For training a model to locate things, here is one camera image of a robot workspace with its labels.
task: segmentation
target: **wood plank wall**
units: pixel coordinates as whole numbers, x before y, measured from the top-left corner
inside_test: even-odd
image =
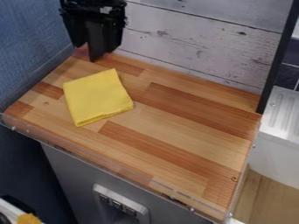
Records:
[[[129,0],[118,53],[260,93],[292,0]]]

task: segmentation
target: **wooden countertop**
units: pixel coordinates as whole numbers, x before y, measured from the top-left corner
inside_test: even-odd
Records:
[[[112,67],[136,108],[76,128],[62,84]],[[37,137],[221,221],[259,125],[258,100],[119,55],[91,63],[87,50],[77,49],[4,113],[43,130]]]

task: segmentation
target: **clear plastic edge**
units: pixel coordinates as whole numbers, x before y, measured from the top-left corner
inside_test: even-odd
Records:
[[[181,207],[185,207],[185,208],[189,209],[189,211],[191,211],[192,213],[199,214],[200,216],[203,216],[210,221],[214,221],[216,219],[215,216],[224,217],[224,219],[226,219],[229,216],[228,212],[222,212],[221,210],[218,210],[216,207],[207,205],[206,203],[204,203],[198,199],[195,199],[192,196],[189,196],[188,193],[185,193],[185,192],[182,192],[182,191],[179,191],[176,189],[172,189],[169,186],[166,186],[166,185],[159,183],[153,179],[143,176],[139,172],[133,171],[127,167],[123,167],[122,165],[117,164],[116,162],[111,161],[110,159],[104,158],[104,157],[100,156],[99,154],[96,154],[90,150],[84,149],[83,147],[76,145],[75,143],[69,142],[63,138],[58,138],[51,132],[48,132],[46,130],[32,126],[29,123],[20,121],[17,118],[12,117],[10,115],[0,113],[0,125],[8,128],[12,131],[16,131],[24,136],[30,137],[42,144],[47,144],[56,149],[61,149],[61,150],[73,153],[72,151],[68,150],[67,148],[61,147],[61,145],[67,145],[69,148],[75,149],[76,151],[80,151],[84,154],[88,154],[90,157],[99,159],[100,161],[102,161],[104,163],[108,163],[108,164],[112,165],[113,167],[118,167],[122,170],[125,170],[126,172],[129,172],[132,176],[135,176],[138,179],[143,179],[144,181],[150,182],[151,187],[147,190],[150,190],[150,191],[154,190],[153,193],[158,192],[159,193],[158,196],[160,196],[160,197],[166,196],[165,198],[167,200],[171,200],[172,202],[179,204]],[[209,209],[212,211],[213,214],[217,214],[217,215],[211,215],[206,212],[202,213],[201,210],[198,209],[198,207],[204,207],[206,209]]]

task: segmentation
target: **blue fabric wall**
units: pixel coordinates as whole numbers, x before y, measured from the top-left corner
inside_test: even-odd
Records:
[[[59,0],[0,1],[0,112],[73,51]],[[34,208],[47,224],[75,223],[39,143],[0,127],[0,196]]]

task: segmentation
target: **yellow object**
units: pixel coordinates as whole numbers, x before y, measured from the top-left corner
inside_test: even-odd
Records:
[[[41,224],[41,221],[33,214],[25,213],[17,217],[17,224]]]
[[[77,127],[134,107],[115,69],[68,81],[63,90]]]

